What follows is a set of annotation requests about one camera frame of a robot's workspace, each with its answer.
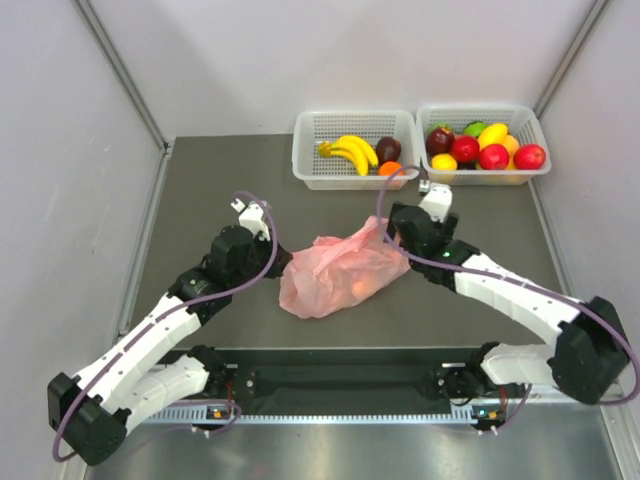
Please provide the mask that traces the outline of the pink plastic bag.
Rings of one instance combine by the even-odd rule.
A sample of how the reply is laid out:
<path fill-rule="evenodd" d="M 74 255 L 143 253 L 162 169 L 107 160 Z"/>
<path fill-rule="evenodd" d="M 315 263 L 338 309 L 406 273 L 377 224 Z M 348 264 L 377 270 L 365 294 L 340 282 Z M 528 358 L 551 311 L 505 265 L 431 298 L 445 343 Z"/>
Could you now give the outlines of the pink plastic bag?
<path fill-rule="evenodd" d="M 323 318 L 369 299 L 409 270 L 408 259 L 379 230 L 387 220 L 369 217 L 345 238 L 319 236 L 292 254 L 280 279 L 279 305 L 301 318 Z"/>

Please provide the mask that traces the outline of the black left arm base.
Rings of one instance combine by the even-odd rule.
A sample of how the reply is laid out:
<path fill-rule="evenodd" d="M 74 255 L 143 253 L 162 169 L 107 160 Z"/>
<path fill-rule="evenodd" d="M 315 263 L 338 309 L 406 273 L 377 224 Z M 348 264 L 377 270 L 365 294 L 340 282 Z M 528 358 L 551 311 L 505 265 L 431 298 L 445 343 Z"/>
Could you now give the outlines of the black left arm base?
<path fill-rule="evenodd" d="M 206 419 L 214 423 L 195 424 L 196 428 L 221 432 L 251 413 L 258 376 L 258 367 L 251 357 L 239 351 L 204 345 L 191 348 L 188 356 L 202 363 L 209 374 L 204 389 L 191 399 L 205 401 Z"/>

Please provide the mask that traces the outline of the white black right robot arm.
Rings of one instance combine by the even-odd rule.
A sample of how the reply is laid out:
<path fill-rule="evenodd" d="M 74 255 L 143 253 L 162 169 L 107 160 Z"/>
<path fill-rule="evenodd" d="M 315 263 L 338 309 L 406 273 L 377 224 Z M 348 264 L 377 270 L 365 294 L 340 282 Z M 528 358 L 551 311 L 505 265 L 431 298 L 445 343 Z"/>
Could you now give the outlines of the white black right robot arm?
<path fill-rule="evenodd" d="M 495 309 L 542 341 L 483 345 L 466 372 L 469 388 L 487 396 L 505 384 L 540 384 L 583 404 L 602 402 L 626 367 L 637 363 L 615 307 L 601 297 L 584 302 L 546 290 L 502 268 L 454 239 L 457 221 L 455 214 L 438 221 L 419 206 L 396 202 L 386 233 L 429 282 Z"/>

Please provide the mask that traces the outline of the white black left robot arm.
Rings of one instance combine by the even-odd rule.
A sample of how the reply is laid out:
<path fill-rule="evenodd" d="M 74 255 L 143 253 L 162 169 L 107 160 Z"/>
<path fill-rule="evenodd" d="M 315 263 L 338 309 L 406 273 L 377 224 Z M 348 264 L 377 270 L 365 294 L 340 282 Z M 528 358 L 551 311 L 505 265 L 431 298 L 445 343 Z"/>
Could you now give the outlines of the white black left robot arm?
<path fill-rule="evenodd" d="M 221 230 L 211 250 L 179 275 L 154 309 L 114 347 L 74 375 L 47 386 L 54 443 L 87 465 L 103 463 L 148 417 L 193 395 L 229 400 L 231 375 L 211 347 L 196 346 L 163 370 L 156 363 L 199 330 L 234 294 L 282 275 L 290 254 L 275 228 L 247 223 Z"/>

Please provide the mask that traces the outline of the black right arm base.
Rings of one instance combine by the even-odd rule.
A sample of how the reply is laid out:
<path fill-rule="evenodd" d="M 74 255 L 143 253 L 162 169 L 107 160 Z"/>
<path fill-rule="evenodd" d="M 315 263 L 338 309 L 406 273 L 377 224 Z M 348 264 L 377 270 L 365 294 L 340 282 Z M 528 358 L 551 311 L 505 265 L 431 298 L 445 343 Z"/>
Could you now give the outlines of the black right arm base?
<path fill-rule="evenodd" d="M 434 370 L 438 394 L 451 405 L 465 406 L 487 393 L 486 375 L 468 364 L 444 364 Z"/>

